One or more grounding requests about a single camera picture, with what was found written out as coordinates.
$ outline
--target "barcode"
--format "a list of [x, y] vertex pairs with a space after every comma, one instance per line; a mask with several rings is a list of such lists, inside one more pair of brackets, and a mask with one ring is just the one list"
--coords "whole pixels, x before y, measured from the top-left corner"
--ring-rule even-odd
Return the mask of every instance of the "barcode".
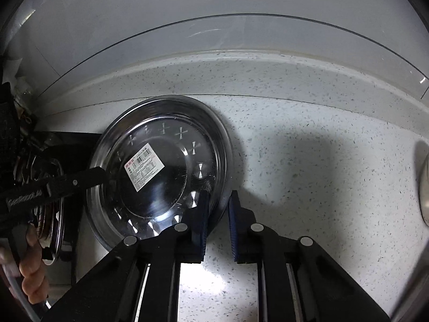
[[140, 153], [140, 155], [136, 158], [136, 162], [138, 163], [138, 164], [141, 164], [144, 160], [146, 160], [147, 159], [147, 157], [150, 155], [151, 153], [147, 150], [147, 149], [144, 149], [141, 153]]
[[142, 177], [146, 177], [146, 174], [148, 174], [151, 170], [153, 170], [155, 168], [154, 162], [151, 161], [142, 171], [141, 171], [141, 175]]

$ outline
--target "kitchen countertop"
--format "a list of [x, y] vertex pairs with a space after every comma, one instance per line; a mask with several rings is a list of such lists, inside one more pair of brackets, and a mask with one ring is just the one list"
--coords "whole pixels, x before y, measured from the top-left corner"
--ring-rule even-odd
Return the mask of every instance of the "kitchen countertop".
[[[322, 105], [193, 97], [228, 127], [242, 205], [282, 236], [311, 236], [391, 315], [429, 238], [417, 191], [429, 141]], [[102, 131], [138, 101], [93, 105], [79, 121]], [[106, 253], [85, 219], [80, 236], [78, 255], [92, 260], [78, 262], [78, 277]], [[204, 262], [182, 265], [178, 320], [257, 321], [256, 266], [233, 262], [227, 217], [209, 236]]]

